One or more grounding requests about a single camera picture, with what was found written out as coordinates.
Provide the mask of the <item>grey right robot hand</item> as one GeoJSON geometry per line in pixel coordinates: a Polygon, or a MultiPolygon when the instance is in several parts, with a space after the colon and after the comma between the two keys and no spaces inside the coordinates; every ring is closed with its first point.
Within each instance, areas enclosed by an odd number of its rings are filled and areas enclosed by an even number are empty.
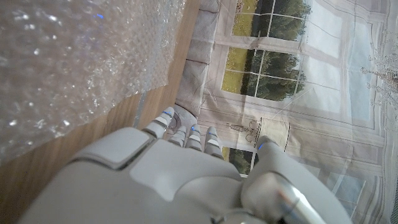
{"type": "Polygon", "coordinates": [[[215,128],[119,129],[78,151],[20,223],[349,223],[335,195],[267,136],[247,177],[223,159],[215,128]]]}

